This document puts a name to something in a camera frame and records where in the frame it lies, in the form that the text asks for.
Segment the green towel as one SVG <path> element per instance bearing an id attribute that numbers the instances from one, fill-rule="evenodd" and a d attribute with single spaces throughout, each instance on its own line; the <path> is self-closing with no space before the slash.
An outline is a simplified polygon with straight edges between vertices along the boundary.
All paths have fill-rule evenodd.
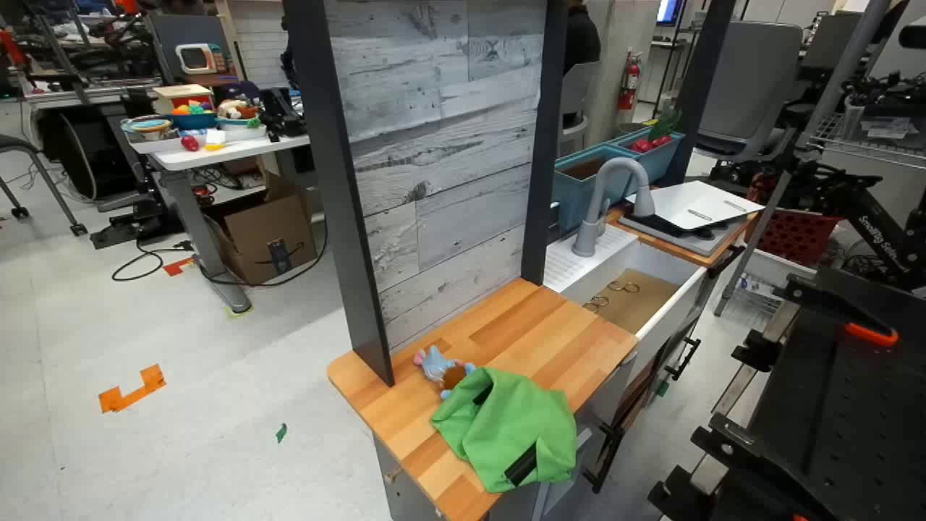
<path id="1" fill-rule="evenodd" d="M 566 397 L 521 374 L 471 370 L 430 425 L 487 493 L 559 483 L 576 470 L 579 428 Z"/>

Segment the blue stuffed toy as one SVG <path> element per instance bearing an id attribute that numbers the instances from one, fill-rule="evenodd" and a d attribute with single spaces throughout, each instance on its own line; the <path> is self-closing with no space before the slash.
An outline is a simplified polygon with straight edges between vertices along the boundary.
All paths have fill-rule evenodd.
<path id="1" fill-rule="evenodd" d="M 438 386 L 438 397 L 448 399 L 452 392 L 471 374 L 471 364 L 448 358 L 439 347 L 426 347 L 413 356 L 413 364 L 429 382 Z"/>

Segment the teal plastic bin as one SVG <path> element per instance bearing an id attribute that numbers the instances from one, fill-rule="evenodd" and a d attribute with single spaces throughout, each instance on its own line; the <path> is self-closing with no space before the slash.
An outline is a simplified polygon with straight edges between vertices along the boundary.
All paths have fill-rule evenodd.
<path id="1" fill-rule="evenodd" d="M 647 170 L 647 183 L 657 186 L 673 162 L 681 143 L 681 133 L 653 136 L 647 127 L 643 127 L 561 157 L 552 175 L 559 231 L 569 235 L 581 227 L 597 189 L 597 175 L 607 159 L 637 159 Z"/>

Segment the white sink basin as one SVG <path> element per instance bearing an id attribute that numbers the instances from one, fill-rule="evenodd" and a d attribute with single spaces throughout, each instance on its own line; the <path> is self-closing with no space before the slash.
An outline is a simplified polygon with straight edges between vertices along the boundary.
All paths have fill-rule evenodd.
<path id="1" fill-rule="evenodd" d="M 547 246 L 545 285 L 627 329 L 637 345 L 594 395 L 589 411 L 607 421 L 650 367 L 659 347 L 695 315 L 705 270 L 607 227 L 594 259 L 579 259 L 572 241 Z"/>

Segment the cardboard box under table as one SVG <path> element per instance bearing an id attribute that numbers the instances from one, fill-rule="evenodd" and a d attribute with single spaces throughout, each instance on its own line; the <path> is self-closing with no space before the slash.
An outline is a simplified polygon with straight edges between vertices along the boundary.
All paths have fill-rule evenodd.
<path id="1" fill-rule="evenodd" d="M 306 193 L 283 178 L 232 204 L 212 206 L 206 219 L 223 260 L 245 285 L 267 285 L 315 259 Z"/>

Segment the red fire extinguisher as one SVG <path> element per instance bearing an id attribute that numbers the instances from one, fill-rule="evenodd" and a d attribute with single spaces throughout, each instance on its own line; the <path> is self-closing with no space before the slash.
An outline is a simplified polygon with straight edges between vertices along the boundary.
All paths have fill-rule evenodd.
<path id="1" fill-rule="evenodd" d="M 639 53 L 627 50 L 620 98 L 615 98 L 620 115 L 633 115 L 639 72 L 643 72 Z"/>

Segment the white cutting board tray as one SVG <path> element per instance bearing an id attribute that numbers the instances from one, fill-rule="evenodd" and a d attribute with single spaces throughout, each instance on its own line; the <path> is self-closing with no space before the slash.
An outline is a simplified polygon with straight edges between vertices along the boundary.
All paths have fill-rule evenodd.
<path id="1" fill-rule="evenodd" d="M 733 192 L 715 189 L 701 180 L 653 189 L 650 204 L 653 204 L 653 212 L 646 214 L 646 222 L 663 227 L 669 231 L 683 231 L 683 235 L 733 222 L 760 212 L 760 204 L 751 204 L 746 196 L 737 196 Z"/>

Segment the white work table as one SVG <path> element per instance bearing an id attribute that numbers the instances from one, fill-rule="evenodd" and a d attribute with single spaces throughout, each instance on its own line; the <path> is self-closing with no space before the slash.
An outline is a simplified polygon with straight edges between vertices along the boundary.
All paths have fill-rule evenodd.
<path id="1" fill-rule="evenodd" d="M 202 146 L 197 150 L 186 150 L 179 138 L 141 138 L 141 143 L 132 143 L 131 150 L 139 154 L 154 167 L 157 186 L 163 189 L 167 204 L 177 209 L 177 218 L 194 243 L 199 272 L 207 280 L 207 288 L 219 295 L 219 301 L 232 312 L 249 312 L 251 301 L 244 285 L 232 277 L 232 270 L 219 254 L 219 243 L 194 196 L 194 175 L 199 167 L 213 167 L 238 159 L 274 157 L 277 175 L 283 180 L 297 180 L 297 170 L 293 162 L 286 162 L 286 154 L 306 147 L 309 136 L 271 138 L 264 127 L 257 131 L 207 127 L 199 133 L 199 138 Z"/>

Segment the black perforated cart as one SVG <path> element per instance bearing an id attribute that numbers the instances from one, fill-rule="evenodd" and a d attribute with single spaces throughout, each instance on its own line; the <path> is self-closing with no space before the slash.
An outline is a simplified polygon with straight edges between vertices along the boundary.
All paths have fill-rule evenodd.
<path id="1" fill-rule="evenodd" d="M 715 487 L 673 467 L 647 502 L 669 521 L 926 521 L 926 301 L 857 274 L 814 280 L 899 329 L 893 351 L 841 337 L 841 315 L 796 305 L 783 341 L 757 329 L 734 351 L 770 374 L 756 413 L 715 413 L 691 444 Z"/>

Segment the orange black clamp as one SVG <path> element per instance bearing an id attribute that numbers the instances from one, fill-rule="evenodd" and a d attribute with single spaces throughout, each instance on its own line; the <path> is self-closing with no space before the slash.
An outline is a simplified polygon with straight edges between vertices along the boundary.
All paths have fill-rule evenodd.
<path id="1" fill-rule="evenodd" d="M 786 285 L 779 289 L 779 295 L 793 305 L 828 306 L 830 312 L 838 312 L 841 337 L 848 340 L 857 340 L 877 351 L 893 351 L 899 345 L 896 328 L 892 328 L 885 318 L 880 318 L 867 306 L 853 305 L 848 295 L 819 288 L 814 277 L 791 274 Z"/>

